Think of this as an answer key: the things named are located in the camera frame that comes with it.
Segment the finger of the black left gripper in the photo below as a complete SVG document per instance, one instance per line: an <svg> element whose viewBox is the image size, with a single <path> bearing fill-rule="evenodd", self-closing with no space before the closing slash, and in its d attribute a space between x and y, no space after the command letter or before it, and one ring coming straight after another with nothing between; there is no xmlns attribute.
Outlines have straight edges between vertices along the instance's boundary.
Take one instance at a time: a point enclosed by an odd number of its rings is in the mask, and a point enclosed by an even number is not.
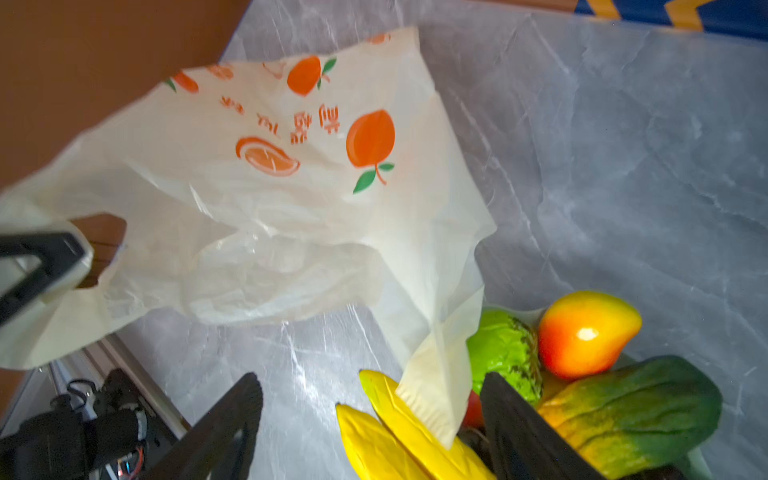
<svg viewBox="0 0 768 480"><path fill-rule="evenodd" d="M37 264L1 295L1 325L9 323L49 287L64 278L85 256L86 250L70 232L2 235L2 259L32 257Z"/></svg>

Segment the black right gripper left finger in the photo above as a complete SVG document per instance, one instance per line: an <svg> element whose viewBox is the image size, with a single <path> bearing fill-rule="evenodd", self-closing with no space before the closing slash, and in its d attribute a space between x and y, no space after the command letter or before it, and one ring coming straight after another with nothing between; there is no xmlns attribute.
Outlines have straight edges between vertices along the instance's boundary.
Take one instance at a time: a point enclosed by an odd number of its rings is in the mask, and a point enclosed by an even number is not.
<svg viewBox="0 0 768 480"><path fill-rule="evenodd" d="M261 384L248 372L141 477L246 480L262 410Z"/></svg>

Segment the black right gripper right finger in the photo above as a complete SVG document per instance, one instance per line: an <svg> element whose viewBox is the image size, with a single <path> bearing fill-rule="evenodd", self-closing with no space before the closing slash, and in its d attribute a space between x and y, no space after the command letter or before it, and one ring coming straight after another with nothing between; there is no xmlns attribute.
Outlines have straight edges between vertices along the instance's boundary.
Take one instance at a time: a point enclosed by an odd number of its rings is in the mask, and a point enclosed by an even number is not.
<svg viewBox="0 0 768 480"><path fill-rule="evenodd" d="M480 398L497 478L604 479L500 374L485 376Z"/></svg>

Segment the red yellow mango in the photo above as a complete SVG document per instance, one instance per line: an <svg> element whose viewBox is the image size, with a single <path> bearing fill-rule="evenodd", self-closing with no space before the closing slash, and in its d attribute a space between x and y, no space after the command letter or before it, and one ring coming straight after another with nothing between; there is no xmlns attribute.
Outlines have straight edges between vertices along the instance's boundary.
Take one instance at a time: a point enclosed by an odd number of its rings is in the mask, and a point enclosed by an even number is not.
<svg viewBox="0 0 768 480"><path fill-rule="evenodd" d="M574 292L541 317L540 360L550 373L567 380L602 373L641 328L640 313L626 301L601 292Z"/></svg>

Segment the green orange papaya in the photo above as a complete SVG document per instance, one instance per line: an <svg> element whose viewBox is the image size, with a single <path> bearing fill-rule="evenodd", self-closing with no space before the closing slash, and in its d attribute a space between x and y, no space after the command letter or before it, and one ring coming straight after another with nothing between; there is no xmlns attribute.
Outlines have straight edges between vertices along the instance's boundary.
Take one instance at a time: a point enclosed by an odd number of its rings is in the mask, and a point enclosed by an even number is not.
<svg viewBox="0 0 768 480"><path fill-rule="evenodd" d="M696 366L660 356L575 381L538 412L603 477L621 479L698 447L717 430L722 403Z"/></svg>

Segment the yellow banana bunch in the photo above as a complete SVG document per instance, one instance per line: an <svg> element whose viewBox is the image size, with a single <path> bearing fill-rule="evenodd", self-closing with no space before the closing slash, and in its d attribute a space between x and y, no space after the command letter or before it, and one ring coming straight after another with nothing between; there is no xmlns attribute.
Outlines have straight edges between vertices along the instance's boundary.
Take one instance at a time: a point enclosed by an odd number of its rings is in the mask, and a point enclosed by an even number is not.
<svg viewBox="0 0 768 480"><path fill-rule="evenodd" d="M336 416L347 458L361 479L493 479L470 447L444 447L398 397L397 382L362 370L359 380L376 415L338 404Z"/></svg>

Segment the cream plastic bag orange print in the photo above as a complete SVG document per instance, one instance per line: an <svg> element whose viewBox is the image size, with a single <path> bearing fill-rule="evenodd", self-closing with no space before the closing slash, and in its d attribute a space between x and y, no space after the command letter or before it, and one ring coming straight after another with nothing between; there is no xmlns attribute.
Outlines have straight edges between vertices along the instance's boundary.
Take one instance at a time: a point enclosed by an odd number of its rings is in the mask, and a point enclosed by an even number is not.
<svg viewBox="0 0 768 480"><path fill-rule="evenodd" d="M170 307L222 325L359 302L403 366L398 395L444 445L495 223L409 27L320 58L186 71L84 132L1 196L5 234L127 228L89 289L81 261L1 330L1 365L46 364Z"/></svg>

